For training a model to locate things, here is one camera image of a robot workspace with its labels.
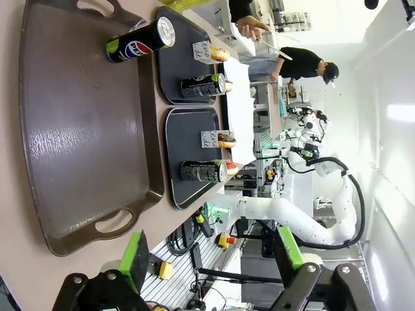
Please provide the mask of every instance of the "black cap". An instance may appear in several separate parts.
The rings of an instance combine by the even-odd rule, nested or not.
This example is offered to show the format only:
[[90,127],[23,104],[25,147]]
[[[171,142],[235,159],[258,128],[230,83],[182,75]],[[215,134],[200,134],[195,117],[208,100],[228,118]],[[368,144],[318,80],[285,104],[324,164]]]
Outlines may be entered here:
[[327,63],[323,80],[326,84],[338,78],[338,67],[335,63]]

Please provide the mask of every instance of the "green bracket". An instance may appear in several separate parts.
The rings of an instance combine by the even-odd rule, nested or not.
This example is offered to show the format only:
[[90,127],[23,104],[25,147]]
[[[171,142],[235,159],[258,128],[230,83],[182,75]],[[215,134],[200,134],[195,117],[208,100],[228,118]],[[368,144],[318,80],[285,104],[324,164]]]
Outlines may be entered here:
[[133,233],[128,243],[127,249],[124,252],[123,259],[121,259],[121,263],[119,264],[119,268],[118,268],[118,270],[126,277],[127,282],[129,283],[131,288],[136,292],[137,292],[137,288],[131,276],[131,267],[133,265],[134,258],[136,257],[140,238],[141,238],[140,232]]
[[304,264],[304,258],[301,254],[300,248],[298,247],[294,236],[291,233],[290,228],[280,227],[279,235],[281,236],[285,249],[287,250],[288,258],[290,260],[291,266],[294,270],[300,269]]

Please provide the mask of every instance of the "hand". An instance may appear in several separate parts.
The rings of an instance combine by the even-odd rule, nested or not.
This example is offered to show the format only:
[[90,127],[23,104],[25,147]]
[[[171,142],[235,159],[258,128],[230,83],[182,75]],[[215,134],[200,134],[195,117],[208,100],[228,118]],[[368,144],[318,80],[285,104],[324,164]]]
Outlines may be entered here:
[[236,22],[238,26],[239,32],[248,39],[252,39],[252,41],[261,41],[262,40],[262,29],[269,30],[268,26],[259,20],[257,20],[254,16],[248,15],[238,19]]
[[294,96],[296,94],[296,88],[294,87],[294,85],[289,84],[288,85],[288,90],[289,90],[289,95],[290,96]]
[[278,81],[278,74],[276,72],[272,73],[271,81],[273,81],[273,83],[276,83]]

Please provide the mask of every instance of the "black tray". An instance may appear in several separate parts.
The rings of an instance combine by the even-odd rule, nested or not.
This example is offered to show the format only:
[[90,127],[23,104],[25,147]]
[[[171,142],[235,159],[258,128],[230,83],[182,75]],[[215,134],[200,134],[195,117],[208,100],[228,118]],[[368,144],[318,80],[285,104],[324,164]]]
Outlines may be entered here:
[[206,65],[193,59],[192,44],[210,41],[209,35],[198,25],[166,6],[158,10],[157,17],[167,17],[176,33],[176,43],[172,47],[156,52],[160,87],[165,98],[173,105],[213,104],[215,97],[184,98],[180,91],[180,82],[183,79],[215,73],[214,65]]
[[215,184],[184,181],[180,177],[183,161],[211,161],[222,159],[220,148],[202,148],[200,132],[219,130],[217,114],[212,108],[174,108],[165,124],[165,139],[171,192],[178,209],[187,209]]

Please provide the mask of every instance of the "black shirt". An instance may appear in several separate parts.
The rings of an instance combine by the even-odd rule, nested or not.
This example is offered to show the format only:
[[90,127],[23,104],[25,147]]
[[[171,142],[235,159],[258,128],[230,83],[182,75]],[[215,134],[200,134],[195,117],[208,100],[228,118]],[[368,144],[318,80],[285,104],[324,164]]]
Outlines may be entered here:
[[322,59],[315,53],[296,47],[283,47],[281,52],[284,52],[292,58],[292,60],[287,60],[285,57],[279,56],[285,60],[279,72],[283,78],[294,78],[298,80],[301,77],[311,78],[318,76],[317,67]]
[[249,4],[252,0],[229,0],[229,10],[231,11],[231,22],[236,23],[238,19],[252,15]]

